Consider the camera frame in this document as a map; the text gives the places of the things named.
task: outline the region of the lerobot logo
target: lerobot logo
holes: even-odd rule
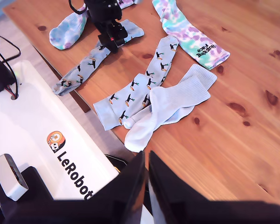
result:
[[[47,137],[47,143],[51,147],[54,153],[57,153],[65,145],[65,137],[59,131],[54,131],[50,133]],[[69,159],[65,158],[66,151],[58,153],[57,159],[61,162],[61,165],[65,167],[65,171],[70,176],[71,180],[75,181],[75,186],[80,190],[80,194],[84,196],[85,200],[88,200],[92,194],[92,190],[88,190],[88,187],[84,185],[84,176],[80,176],[78,172],[75,172],[76,165],[75,163],[70,163]]]

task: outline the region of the light blue sock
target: light blue sock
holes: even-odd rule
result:
[[[136,24],[129,20],[121,22],[122,26],[126,28],[128,33],[125,42],[130,41],[135,37],[144,35],[143,29],[139,28]],[[96,47],[91,50],[90,54],[84,58],[80,64],[69,71],[57,84],[52,88],[56,95],[63,96],[66,93],[78,88],[85,82],[89,76],[98,68],[101,62],[110,54],[109,49],[102,46],[98,41]]]

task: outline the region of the black cable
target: black cable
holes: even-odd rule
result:
[[[17,48],[18,51],[19,51],[19,53],[18,53],[17,55],[12,56],[12,57],[9,57],[8,59],[3,59],[2,63],[8,62],[8,61],[10,61],[10,60],[13,60],[13,59],[15,59],[15,58],[17,58],[17,57],[19,57],[19,56],[21,55],[21,50],[20,50],[20,48],[18,48],[16,45],[14,45],[12,42],[10,42],[10,41],[9,41],[8,39],[6,39],[5,37],[3,37],[3,36],[1,36],[1,35],[0,35],[0,37],[1,37],[2,39],[4,39],[5,41],[7,41],[8,43],[10,43],[11,45],[13,45],[13,46],[14,46],[15,48]]]
[[[15,79],[15,98],[14,99],[17,99],[18,98],[18,81],[17,81],[17,78],[14,74],[14,71],[13,69],[10,67],[9,63],[5,60],[5,58],[3,57],[3,55],[0,53],[0,57],[2,57],[3,61],[5,61],[5,63],[7,64],[7,66],[9,67],[11,73],[13,74],[14,76],[14,79]]]

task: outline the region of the white sock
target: white sock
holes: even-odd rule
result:
[[[187,80],[189,77],[196,76],[199,81],[202,83],[202,85],[205,87],[206,90],[208,90],[216,81],[217,76],[213,74],[212,72],[208,71],[207,69],[203,68],[202,66],[198,64],[193,64],[191,68],[187,71],[187,73],[184,75],[184,77],[180,80],[179,83],[183,82],[184,80]],[[162,125],[167,124],[173,124],[178,122],[181,118],[189,115],[192,110],[194,109],[194,106],[191,107],[183,107],[177,110],[169,119],[167,119]],[[143,110],[139,111],[134,116],[130,117],[129,119],[125,120],[123,125],[127,129],[131,129],[133,125],[141,120],[145,115],[151,113],[151,105],[144,108]]]
[[[133,152],[143,150],[154,130],[159,128],[176,111],[191,107],[210,98],[210,94],[196,76],[169,87],[155,87],[150,91],[152,112],[139,120],[128,132],[125,146]]]

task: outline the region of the white box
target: white box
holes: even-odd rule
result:
[[[0,156],[0,185],[6,196],[14,201],[28,190],[23,176],[9,154]]]

